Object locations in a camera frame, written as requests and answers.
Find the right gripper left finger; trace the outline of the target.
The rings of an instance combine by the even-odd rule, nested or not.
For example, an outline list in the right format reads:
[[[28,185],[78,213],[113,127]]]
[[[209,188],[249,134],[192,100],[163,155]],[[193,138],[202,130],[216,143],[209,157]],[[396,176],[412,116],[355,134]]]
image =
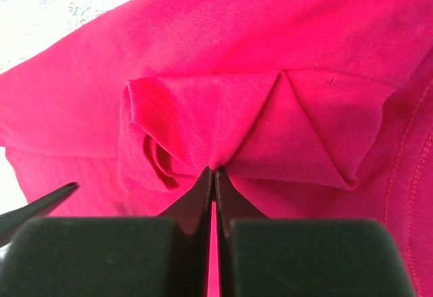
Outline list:
[[[157,216],[34,217],[1,239],[1,295],[205,296],[211,192],[205,168]]]

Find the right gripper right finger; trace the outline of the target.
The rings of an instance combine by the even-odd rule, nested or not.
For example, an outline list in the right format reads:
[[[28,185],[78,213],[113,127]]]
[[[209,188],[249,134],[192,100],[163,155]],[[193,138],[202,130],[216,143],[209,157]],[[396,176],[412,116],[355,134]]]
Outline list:
[[[269,219],[214,176],[222,296],[406,296],[407,271],[370,220]]]

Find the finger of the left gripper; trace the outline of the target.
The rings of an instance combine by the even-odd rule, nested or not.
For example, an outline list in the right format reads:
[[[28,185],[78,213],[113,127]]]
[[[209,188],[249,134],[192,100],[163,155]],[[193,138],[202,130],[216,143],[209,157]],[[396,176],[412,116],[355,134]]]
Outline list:
[[[77,182],[68,183],[26,206],[2,214],[1,239],[11,239],[23,224],[30,219],[38,216],[47,216],[67,200],[79,187],[80,185]]]

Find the bright red t-shirt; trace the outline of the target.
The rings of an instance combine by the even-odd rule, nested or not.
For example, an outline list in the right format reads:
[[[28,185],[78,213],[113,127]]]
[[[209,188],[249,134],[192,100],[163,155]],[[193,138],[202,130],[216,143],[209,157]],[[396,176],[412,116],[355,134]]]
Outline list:
[[[432,295],[432,0],[130,0],[1,75],[56,216],[150,216],[224,167],[269,217],[375,219]]]

